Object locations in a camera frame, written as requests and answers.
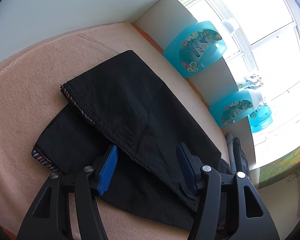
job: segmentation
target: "gray folded cloth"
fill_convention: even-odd
[[[237,167],[235,165],[234,153],[233,153],[233,135],[228,133],[226,135],[226,140],[228,144],[229,160],[230,160],[230,169],[233,173],[236,173]]]

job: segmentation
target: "striped fabric trim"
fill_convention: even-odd
[[[68,99],[68,101],[70,103],[72,103],[79,111],[80,113],[85,117],[85,119],[92,125],[95,125],[96,123],[89,117],[87,116],[87,114],[81,109],[80,106],[78,106],[78,104],[76,103],[76,101],[74,101],[74,99],[72,98],[72,96],[69,94],[69,92],[64,88],[64,86],[61,86],[61,92],[63,93],[63,95]]]
[[[47,157],[43,156],[36,148],[33,148],[31,155],[48,169],[62,174],[62,172],[57,167],[53,166],[52,162]]]

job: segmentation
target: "pink blanket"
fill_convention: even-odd
[[[167,84],[228,160],[226,141],[209,111],[178,72],[129,23],[77,31],[35,44],[0,64],[0,225],[17,234],[51,173],[31,157],[44,128],[67,104],[60,84],[133,49]],[[74,199],[71,224],[79,239]],[[186,239],[188,232],[133,216],[97,200],[112,239]]]

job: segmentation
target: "folded black trousers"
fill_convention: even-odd
[[[69,104],[40,135],[33,156],[71,174],[115,144],[117,167],[101,198],[139,217],[190,230],[198,199],[186,187],[176,146],[184,142],[219,171],[221,153],[166,84],[128,50],[61,91]]]

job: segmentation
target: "window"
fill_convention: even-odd
[[[233,17],[240,25],[233,39],[225,39],[223,58],[235,81],[249,73],[261,75],[261,92],[273,118],[268,128],[253,134],[257,162],[269,163],[298,147],[300,139],[292,139],[275,149],[280,140],[288,140],[289,129],[300,138],[300,26],[291,10],[296,6],[287,0],[179,1],[198,21]]]

